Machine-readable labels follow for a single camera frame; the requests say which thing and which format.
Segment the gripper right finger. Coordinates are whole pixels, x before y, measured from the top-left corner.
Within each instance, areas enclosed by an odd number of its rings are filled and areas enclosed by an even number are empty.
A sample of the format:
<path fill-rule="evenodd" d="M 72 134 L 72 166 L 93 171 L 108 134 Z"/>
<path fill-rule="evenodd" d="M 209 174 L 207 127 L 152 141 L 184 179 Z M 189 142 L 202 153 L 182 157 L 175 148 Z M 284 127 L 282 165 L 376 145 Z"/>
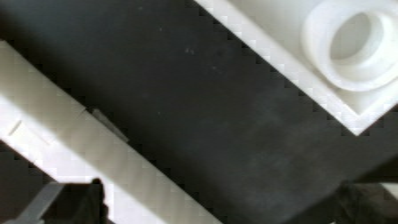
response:
<path fill-rule="evenodd" d="M 340 184 L 333 224 L 398 224 L 398 198 L 379 183 Z"/>

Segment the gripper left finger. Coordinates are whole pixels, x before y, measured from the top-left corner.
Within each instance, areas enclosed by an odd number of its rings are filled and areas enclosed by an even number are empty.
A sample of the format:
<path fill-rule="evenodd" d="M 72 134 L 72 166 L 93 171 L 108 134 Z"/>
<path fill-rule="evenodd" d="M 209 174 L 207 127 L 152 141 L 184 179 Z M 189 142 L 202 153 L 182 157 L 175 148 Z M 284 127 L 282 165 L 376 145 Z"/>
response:
<path fill-rule="evenodd" d="M 88 183 L 49 182 L 10 224 L 106 224 L 104 188 Z"/>

